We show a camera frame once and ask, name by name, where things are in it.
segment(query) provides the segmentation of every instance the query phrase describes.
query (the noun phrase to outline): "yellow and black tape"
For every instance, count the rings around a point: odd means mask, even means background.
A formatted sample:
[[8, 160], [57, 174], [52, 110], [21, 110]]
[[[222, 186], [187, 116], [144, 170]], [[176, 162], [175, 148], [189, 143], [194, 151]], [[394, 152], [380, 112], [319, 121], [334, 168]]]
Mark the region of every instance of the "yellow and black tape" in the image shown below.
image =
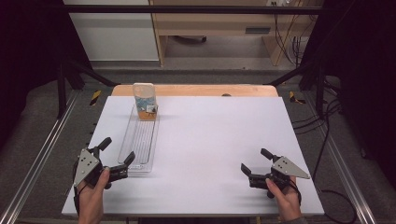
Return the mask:
[[296, 97], [294, 96], [294, 92], [290, 91], [290, 101], [292, 103], [298, 103], [300, 105], [304, 105], [305, 104], [305, 100], [297, 100]]
[[96, 101], [98, 100], [100, 93], [101, 93], [101, 91], [95, 91], [93, 93], [93, 97], [91, 99], [90, 105], [95, 105], [96, 104]]

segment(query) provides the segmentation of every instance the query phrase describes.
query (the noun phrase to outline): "person's right hand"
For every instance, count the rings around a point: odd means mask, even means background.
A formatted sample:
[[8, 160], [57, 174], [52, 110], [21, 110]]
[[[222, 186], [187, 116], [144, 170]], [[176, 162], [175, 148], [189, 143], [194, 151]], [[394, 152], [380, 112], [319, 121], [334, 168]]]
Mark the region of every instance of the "person's right hand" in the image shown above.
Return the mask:
[[[290, 179], [296, 183], [296, 177], [291, 176]], [[286, 187], [283, 192], [270, 179], [265, 179], [268, 189], [274, 194], [279, 209], [279, 215], [282, 221], [291, 221], [302, 216], [298, 194], [295, 189]]]

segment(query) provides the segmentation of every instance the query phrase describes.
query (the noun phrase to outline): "white wall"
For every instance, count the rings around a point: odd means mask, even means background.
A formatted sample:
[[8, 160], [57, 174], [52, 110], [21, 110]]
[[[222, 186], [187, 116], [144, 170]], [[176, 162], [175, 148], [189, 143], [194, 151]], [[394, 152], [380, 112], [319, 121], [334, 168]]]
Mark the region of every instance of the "white wall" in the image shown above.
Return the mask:
[[[148, 5], [148, 0], [64, 0], [66, 5]], [[158, 61], [151, 16], [70, 13], [90, 61]]]

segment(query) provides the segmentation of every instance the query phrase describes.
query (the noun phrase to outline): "horizontal black bar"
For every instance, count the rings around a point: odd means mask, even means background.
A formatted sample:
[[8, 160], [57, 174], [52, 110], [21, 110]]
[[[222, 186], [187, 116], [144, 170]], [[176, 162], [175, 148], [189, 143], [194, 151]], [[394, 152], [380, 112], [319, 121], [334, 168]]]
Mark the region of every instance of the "horizontal black bar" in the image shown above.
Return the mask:
[[198, 14], [283, 14], [322, 15], [342, 12], [323, 7], [230, 7], [230, 6], [114, 6], [114, 5], [44, 5], [69, 13], [198, 13]]

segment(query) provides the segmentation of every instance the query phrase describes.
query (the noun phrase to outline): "person's left hand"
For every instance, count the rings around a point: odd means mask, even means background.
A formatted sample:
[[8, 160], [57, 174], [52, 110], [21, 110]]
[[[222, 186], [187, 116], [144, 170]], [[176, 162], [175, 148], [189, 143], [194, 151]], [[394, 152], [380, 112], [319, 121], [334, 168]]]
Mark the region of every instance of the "person's left hand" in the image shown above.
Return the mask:
[[96, 184], [91, 189], [86, 186], [86, 182], [82, 181], [78, 185], [79, 193], [79, 217], [78, 223], [96, 224], [100, 223], [103, 216], [103, 192], [110, 177], [110, 169], [106, 167]]

